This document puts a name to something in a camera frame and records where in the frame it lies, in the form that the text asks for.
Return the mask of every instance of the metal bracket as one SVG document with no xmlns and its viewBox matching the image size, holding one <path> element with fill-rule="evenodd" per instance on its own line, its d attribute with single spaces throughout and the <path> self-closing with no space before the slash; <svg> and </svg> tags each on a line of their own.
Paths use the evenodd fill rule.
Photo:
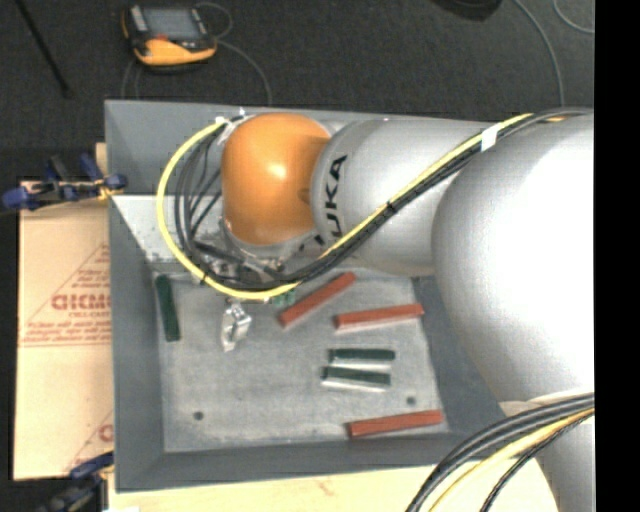
<svg viewBox="0 0 640 512">
<path fill-rule="evenodd" d="M 229 352 L 236 342 L 247 337 L 252 318 L 239 302 L 232 302 L 222 315 L 222 349 Z"/>
</svg>

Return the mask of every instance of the gray bin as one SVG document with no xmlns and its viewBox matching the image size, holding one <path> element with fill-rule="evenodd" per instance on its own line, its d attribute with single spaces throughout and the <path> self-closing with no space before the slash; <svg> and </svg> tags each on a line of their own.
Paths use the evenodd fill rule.
<svg viewBox="0 0 640 512">
<path fill-rule="evenodd" d="M 301 287 L 303 296 L 346 270 L 358 278 L 299 326 L 282 330 L 274 305 L 248 306 L 248 338 L 224 353 L 219 332 L 225 298 L 194 283 L 172 262 L 155 228 L 154 194 L 180 144 L 217 116 L 233 117 L 242 109 L 107 101 L 105 110 L 109 172 L 129 179 L 126 193 L 110 206 L 119 491 L 434 464 L 503 417 L 458 344 L 431 277 L 391 277 L 347 263 Z M 336 129 L 352 120 L 388 117 L 303 112 Z M 177 342 L 164 337 L 153 286 L 159 271 L 172 279 L 182 330 Z M 330 319 L 338 312 L 407 302 L 422 303 L 421 320 L 333 332 Z M 328 350 L 355 346 L 395 350 L 389 391 L 321 386 Z M 361 440 L 349 440 L 344 428 L 356 419 L 437 408 L 446 421 L 433 427 Z"/>
</svg>

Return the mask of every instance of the red block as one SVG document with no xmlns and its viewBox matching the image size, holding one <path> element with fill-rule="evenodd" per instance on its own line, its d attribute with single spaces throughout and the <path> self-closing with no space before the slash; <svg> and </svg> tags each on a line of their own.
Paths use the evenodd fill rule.
<svg viewBox="0 0 640 512">
<path fill-rule="evenodd" d="M 339 275 L 311 295 L 297 302 L 290 308 L 285 309 L 278 315 L 278 321 L 282 327 L 289 327 L 293 322 L 319 309 L 340 292 L 351 286 L 355 280 L 356 276 L 353 272 L 345 272 Z"/>
<path fill-rule="evenodd" d="M 400 320 L 417 318 L 424 314 L 421 304 L 404 304 L 402 306 L 392 306 L 389 308 L 369 309 L 366 311 L 355 311 L 353 313 L 342 313 L 334 318 L 336 331 L 346 331 L 351 329 L 362 329 L 386 325 Z"/>
<path fill-rule="evenodd" d="M 444 415 L 442 411 L 433 409 L 429 411 L 398 414 L 397 416 L 383 416 L 380 418 L 353 421 L 347 423 L 347 431 L 349 432 L 349 437 L 357 438 L 373 434 L 382 434 L 384 432 L 427 427 L 437 425 L 443 421 Z"/>
</svg>

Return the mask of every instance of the cable bundle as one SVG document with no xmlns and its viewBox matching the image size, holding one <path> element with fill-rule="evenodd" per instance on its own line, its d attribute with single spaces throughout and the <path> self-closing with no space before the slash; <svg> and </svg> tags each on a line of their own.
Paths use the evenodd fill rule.
<svg viewBox="0 0 640 512">
<path fill-rule="evenodd" d="M 497 463 L 517 457 L 515 463 L 502 475 L 486 498 L 480 512 L 487 512 L 505 484 L 540 450 L 558 436 L 575 428 L 595 414 L 594 393 L 576 396 L 551 405 L 539 407 L 502 420 L 482 430 L 452 450 L 433 470 L 406 512 L 418 512 L 437 490 L 429 511 L 442 508 L 443 503 L 464 483 L 477 478 Z M 481 461 L 450 482 L 451 474 L 474 459 Z"/>
</svg>

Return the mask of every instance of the yellow cable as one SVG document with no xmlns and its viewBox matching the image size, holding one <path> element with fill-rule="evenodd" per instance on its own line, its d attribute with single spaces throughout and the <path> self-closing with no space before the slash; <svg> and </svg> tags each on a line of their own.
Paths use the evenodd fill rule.
<svg viewBox="0 0 640 512">
<path fill-rule="evenodd" d="M 433 504 L 428 508 L 429 512 L 436 512 L 437 510 L 444 510 L 444 505 L 447 501 L 453 499 L 459 492 L 460 488 L 468 483 L 472 479 L 481 478 L 483 474 L 491 471 L 495 466 L 501 464 L 507 459 L 518 455 L 528 448 L 537 445 L 538 443 L 547 440 L 553 434 L 560 429 L 571 425 L 572 423 L 579 421 L 580 419 L 593 414 L 595 409 L 591 408 L 576 414 L 573 414 L 567 418 L 551 423 L 550 425 L 539 428 L 533 433 L 514 441 L 504 448 L 498 450 L 496 453 L 479 462 L 475 466 L 467 469 L 461 475 L 459 475 L 447 489 L 438 496 Z"/>
<path fill-rule="evenodd" d="M 281 293 L 285 293 L 292 288 L 294 288 L 297 283 L 289 284 L 284 286 L 279 286 L 277 288 L 273 288 L 271 290 L 266 291 L 240 291 L 234 290 L 233 288 L 229 288 L 220 283 L 217 283 L 211 277 L 207 275 L 207 273 L 198 268 L 188 257 L 186 254 L 182 252 L 182 250 L 177 246 L 174 242 L 171 233 L 169 233 L 169 229 L 167 228 L 167 222 L 164 215 L 164 196 L 167 190 L 167 184 L 169 183 L 169 178 L 171 174 L 173 174 L 173 170 L 175 169 L 178 162 L 182 159 L 182 157 L 195 146 L 202 139 L 211 135 L 218 128 L 220 128 L 227 120 L 220 120 L 216 123 L 203 128 L 199 132 L 195 133 L 191 136 L 182 146 L 178 148 L 178 150 L 173 154 L 169 162 L 167 163 L 162 176 L 160 177 L 160 182 L 158 183 L 158 191 L 156 193 L 156 218 L 158 220 L 158 227 L 160 229 L 160 233 L 162 234 L 162 238 L 166 242 L 167 246 L 176 257 L 176 259 L 191 272 L 194 276 L 196 276 L 201 281 L 205 282 L 207 285 L 212 288 L 218 290 L 221 293 L 226 295 L 230 295 L 232 297 L 241 297 L 246 299 L 268 299 L 269 297 L 273 297 L 276 295 L 280 295 Z"/>
<path fill-rule="evenodd" d="M 502 131 L 505 128 L 511 126 L 512 124 L 515 124 L 515 123 L 517 123 L 517 122 L 519 122 L 519 121 L 521 121 L 521 120 L 523 120 L 523 119 L 525 119 L 525 118 L 527 118 L 527 117 L 529 117 L 531 115 L 532 114 L 522 114 L 522 115 L 519 115 L 519 116 L 512 117 L 510 119 L 507 119 L 506 121 L 502 121 L 501 123 L 498 123 L 497 125 L 494 125 L 494 126 L 488 128 L 488 130 L 493 130 L 494 128 L 497 127 L 498 131 Z M 403 196 L 405 193 L 407 193 L 410 190 L 416 188 L 425 179 L 427 179 L 430 176 L 434 175 L 438 170 L 440 170 L 442 167 L 447 165 L 454 158 L 457 158 L 462 153 L 464 153 L 468 149 L 472 148 L 474 145 L 476 145 L 479 142 L 481 142 L 484 133 L 486 131 L 488 131 L 488 130 L 483 130 L 481 133 L 471 137 L 470 139 L 467 139 L 465 142 L 460 144 L 454 150 L 450 151 L 449 153 L 444 155 L 442 158 L 440 158 L 439 160 L 437 160 L 436 162 L 431 164 L 429 167 L 427 167 L 427 169 L 425 169 L 422 173 L 420 173 L 413 181 L 411 181 L 406 186 L 404 186 L 402 189 L 400 189 L 398 192 L 396 192 L 396 194 L 393 197 L 391 197 L 391 199 L 389 199 L 388 202 L 392 203 L 392 202 L 396 201 L 401 196 Z M 356 236 L 360 231 L 362 231 L 377 215 L 379 215 L 381 212 L 383 212 L 386 208 L 387 208 L 387 203 L 384 203 L 384 204 L 381 204 L 380 206 L 378 206 L 378 208 L 376 208 L 375 211 L 371 215 L 369 215 L 366 219 L 364 219 L 362 222 L 360 222 L 357 226 L 355 226 L 351 231 L 349 231 L 342 238 L 337 240 L 320 257 L 323 258 L 323 257 L 327 256 L 328 254 L 333 252 L 338 247 L 344 245 L 345 242 L 348 242 L 349 240 L 351 240 L 354 236 Z"/>
<path fill-rule="evenodd" d="M 502 131 L 508 126 L 511 126 L 512 124 L 515 124 L 521 121 L 522 119 L 529 117 L 530 115 L 531 114 L 523 114 L 523 115 L 512 117 L 511 119 L 507 119 L 506 121 L 503 121 L 501 123 L 498 123 L 497 125 L 490 127 L 489 130 L 495 130 L 497 128 L 497 131 Z M 166 193 L 166 188 L 169 182 L 169 178 L 173 174 L 175 167 L 178 165 L 178 162 L 182 159 L 182 157 L 193 146 L 195 146 L 198 142 L 200 142 L 202 139 L 204 139 L 208 135 L 212 134 L 214 131 L 216 131 L 220 126 L 222 126 L 226 122 L 228 122 L 226 119 L 217 121 L 216 123 L 209 125 L 206 128 L 203 128 L 199 132 L 195 133 L 182 146 L 178 148 L 178 150 L 173 154 L 173 156 L 167 163 L 162 173 L 162 176 L 160 177 L 160 182 L 158 183 L 158 191 L 156 193 L 156 217 L 158 220 L 158 226 L 160 229 L 160 233 L 162 234 L 162 237 L 164 238 L 167 246 L 169 247 L 173 255 L 176 257 L 176 259 L 187 270 L 189 270 L 193 275 L 195 275 L 202 282 L 218 290 L 219 292 L 229 295 L 231 297 L 236 297 L 241 299 L 252 299 L 252 300 L 269 299 L 271 297 L 275 297 L 277 295 L 286 293 L 289 290 L 292 290 L 293 288 L 300 285 L 301 281 L 291 283 L 291 284 L 276 286 L 274 288 L 270 288 L 268 290 L 262 290 L 262 291 L 236 290 L 234 288 L 229 288 L 227 286 L 224 286 L 216 282 L 210 276 L 208 276 L 204 270 L 198 268 L 187 257 L 187 255 L 184 254 L 182 250 L 177 246 L 177 244 L 174 242 L 173 238 L 171 237 L 171 234 L 169 233 L 169 229 L 167 228 L 167 223 L 164 215 L 164 196 Z M 399 192 L 397 192 L 394 196 L 392 196 L 389 199 L 389 202 L 393 202 L 397 200 L 403 194 L 405 194 L 406 192 L 418 186 L 423 180 L 435 174 L 440 168 L 442 168 L 444 165 L 451 162 L 454 158 L 458 157 L 460 154 L 464 153 L 465 151 L 473 147 L 475 144 L 480 143 L 483 139 L 485 132 L 487 132 L 487 130 L 483 130 L 478 135 L 471 137 L 464 143 L 460 144 L 457 148 L 455 148 L 454 150 L 444 155 L 434 164 L 430 165 L 418 177 L 416 177 L 413 181 L 411 181 L 409 184 L 403 187 Z M 384 211 L 386 207 L 387 207 L 387 203 L 384 203 L 380 205 L 378 208 L 376 208 L 376 210 L 371 215 L 369 215 L 366 219 L 364 219 L 357 226 L 351 229 L 346 235 L 344 235 L 342 238 L 337 240 L 329 249 L 327 249 L 324 253 L 322 253 L 319 259 L 322 259 L 328 256 L 333 251 L 335 251 L 336 249 L 344 245 L 346 242 L 351 240 L 354 236 L 356 236 L 363 229 L 365 229 L 369 225 L 369 223 L 373 219 L 375 219 L 377 215 L 379 215 L 382 211 Z"/>
</svg>

